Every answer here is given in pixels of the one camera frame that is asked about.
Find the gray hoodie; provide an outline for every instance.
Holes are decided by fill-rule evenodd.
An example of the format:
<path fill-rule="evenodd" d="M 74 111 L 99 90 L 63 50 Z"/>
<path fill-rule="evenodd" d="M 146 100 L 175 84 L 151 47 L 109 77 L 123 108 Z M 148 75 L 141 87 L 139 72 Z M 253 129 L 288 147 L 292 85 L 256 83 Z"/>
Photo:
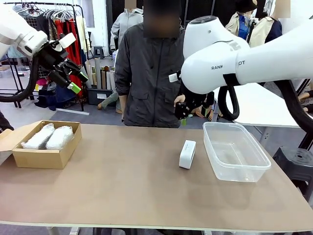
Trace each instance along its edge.
<path fill-rule="evenodd" d="M 119 95 L 128 95 L 125 125 L 178 128 L 174 100 L 180 82 L 168 75 L 180 70 L 183 62 L 185 30 L 177 38 L 145 38 L 143 23 L 125 33 L 115 65 L 115 85 Z"/>
<path fill-rule="evenodd" d="M 114 39 L 118 37 L 118 47 L 122 41 L 124 33 L 130 27 L 143 22 L 142 10 L 134 9 L 131 13 L 127 9 L 120 14 L 111 29 L 110 49 L 116 50 Z"/>

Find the jacket zipper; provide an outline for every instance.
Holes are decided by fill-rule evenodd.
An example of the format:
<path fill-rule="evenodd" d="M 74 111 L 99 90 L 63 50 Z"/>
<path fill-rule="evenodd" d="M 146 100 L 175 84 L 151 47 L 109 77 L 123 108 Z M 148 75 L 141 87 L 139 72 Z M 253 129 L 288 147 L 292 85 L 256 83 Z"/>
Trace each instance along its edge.
<path fill-rule="evenodd" d="M 154 98 L 154 106 L 153 106 L 153 121 L 152 121 L 152 125 L 154 125 L 155 120 L 156 120 L 156 97 L 157 97 L 157 84 L 158 84 L 158 76 L 159 76 L 159 73 L 160 73 L 160 64 L 161 64 L 161 57 L 162 57 L 163 43 L 164 43 L 164 38 L 162 39 L 162 43 L 161 43 L 161 50 L 160 50 L 160 57 L 159 57 L 159 59 L 158 59 L 158 66 L 157 66 L 156 87 L 155 87 L 155 98 Z"/>

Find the open cardboard box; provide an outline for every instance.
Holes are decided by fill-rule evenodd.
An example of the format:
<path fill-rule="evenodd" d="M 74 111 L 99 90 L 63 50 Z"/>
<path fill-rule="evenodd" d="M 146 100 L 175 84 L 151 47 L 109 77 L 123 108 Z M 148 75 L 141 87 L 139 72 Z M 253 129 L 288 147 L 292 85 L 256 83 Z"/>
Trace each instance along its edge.
<path fill-rule="evenodd" d="M 54 128 L 71 126 L 73 128 L 74 138 L 61 150 L 36 150 L 22 148 L 22 142 L 28 141 L 34 136 L 35 133 L 39 132 L 43 126 L 49 123 L 53 123 Z M 15 131 L 5 130 L 1 133 L 0 151 L 12 150 L 18 167 L 63 169 L 81 138 L 82 131 L 79 122 L 39 121 L 23 126 Z"/>

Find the cardboard box flap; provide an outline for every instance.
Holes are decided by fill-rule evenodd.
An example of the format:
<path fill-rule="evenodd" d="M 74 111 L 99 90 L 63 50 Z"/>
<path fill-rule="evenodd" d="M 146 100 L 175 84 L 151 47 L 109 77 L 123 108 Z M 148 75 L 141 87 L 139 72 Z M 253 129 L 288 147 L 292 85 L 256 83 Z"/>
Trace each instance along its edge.
<path fill-rule="evenodd" d="M 29 125 L 22 126 L 14 131 L 5 130 L 0 134 L 0 152 L 11 151 L 18 145 L 28 133 L 33 130 L 40 122 L 37 121 Z"/>

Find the red garment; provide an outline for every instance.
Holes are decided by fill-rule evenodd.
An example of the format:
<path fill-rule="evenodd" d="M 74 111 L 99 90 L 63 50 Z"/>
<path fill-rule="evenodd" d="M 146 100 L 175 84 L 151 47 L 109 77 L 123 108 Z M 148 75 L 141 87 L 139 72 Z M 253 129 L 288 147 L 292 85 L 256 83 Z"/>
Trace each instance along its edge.
<path fill-rule="evenodd" d="M 76 35 L 74 22 L 66 21 L 65 23 L 63 23 L 60 20 L 56 20 L 55 24 L 56 24 L 57 31 L 58 31 L 58 39 L 60 39 L 59 37 L 60 37 L 61 33 L 68 34 L 68 33 L 71 32 L 75 36 L 76 41 L 72 45 L 70 45 L 69 47 L 65 48 L 65 50 L 67 51 L 68 58 L 70 60 L 72 60 L 77 65 L 81 65 L 82 62 L 81 62 L 80 53 L 79 53 L 80 48 L 79 48 L 79 45 L 78 45 L 78 42 L 77 42 L 77 35 Z M 77 76 L 70 75 L 69 79 L 73 83 L 75 83 L 79 88 L 82 88 L 82 82 L 81 82 L 81 80 Z"/>

